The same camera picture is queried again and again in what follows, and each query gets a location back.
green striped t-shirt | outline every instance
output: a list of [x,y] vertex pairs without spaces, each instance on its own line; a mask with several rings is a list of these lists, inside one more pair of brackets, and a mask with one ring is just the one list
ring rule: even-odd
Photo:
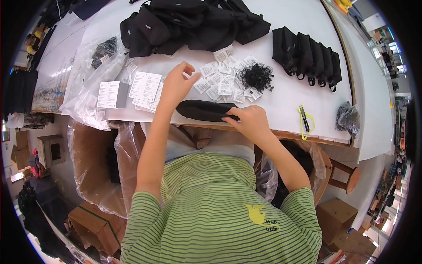
[[315,263],[321,229],[309,188],[273,207],[241,158],[201,152],[165,166],[161,209],[133,195],[122,263]]

yellow cat logo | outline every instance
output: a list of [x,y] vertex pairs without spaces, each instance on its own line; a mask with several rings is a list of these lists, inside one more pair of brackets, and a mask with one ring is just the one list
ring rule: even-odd
[[265,212],[263,212],[261,214],[261,210],[265,208],[264,205],[260,205],[260,204],[255,204],[255,205],[244,204],[244,206],[246,206],[246,208],[248,208],[249,218],[255,224],[258,224],[260,226],[264,226],[266,228],[269,228],[269,227],[278,227],[278,230],[280,229],[280,226],[278,224],[276,224],[276,223],[264,224],[264,222],[265,222]]

pile of black bags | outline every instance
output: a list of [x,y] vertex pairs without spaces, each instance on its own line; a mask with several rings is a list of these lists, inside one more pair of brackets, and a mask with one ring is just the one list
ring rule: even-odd
[[283,66],[290,76],[296,74],[299,80],[308,76],[308,83],[325,87],[332,92],[341,81],[340,57],[331,47],[317,43],[309,35],[293,34],[287,27],[273,30],[273,60]]
[[120,32],[129,57],[147,57],[172,55],[185,44],[211,52],[234,40],[244,45],[266,35],[270,26],[241,0],[151,0],[120,23]]

white cable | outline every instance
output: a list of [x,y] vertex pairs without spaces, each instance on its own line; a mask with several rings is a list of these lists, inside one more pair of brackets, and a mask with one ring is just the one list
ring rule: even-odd
[[57,8],[59,9],[59,18],[60,18],[60,20],[63,22],[63,24],[65,24],[65,25],[67,26],[67,25],[69,25],[70,23],[72,23],[72,21],[73,21],[73,20],[75,20],[75,18],[76,18],[77,16],[76,16],[76,17],[74,17],[74,18],[73,18],[73,19],[72,19],[69,23],[67,23],[67,24],[66,24],[66,23],[63,21],[62,16],[60,15],[59,0],[56,0],[56,4],[57,4]]

hand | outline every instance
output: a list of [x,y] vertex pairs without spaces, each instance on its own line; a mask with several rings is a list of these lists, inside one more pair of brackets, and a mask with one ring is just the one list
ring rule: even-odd
[[192,75],[195,68],[187,62],[183,61],[167,75],[164,80],[164,86],[162,88],[160,102],[158,107],[161,111],[174,112],[174,109],[179,103],[185,98],[193,84],[201,78],[201,73],[195,73],[190,79],[188,79],[183,72],[188,75]]
[[268,125],[267,114],[262,107],[256,105],[242,109],[232,107],[226,114],[239,117],[240,122],[230,117],[223,117],[222,120],[232,125],[237,131],[259,147],[267,139],[275,137]]

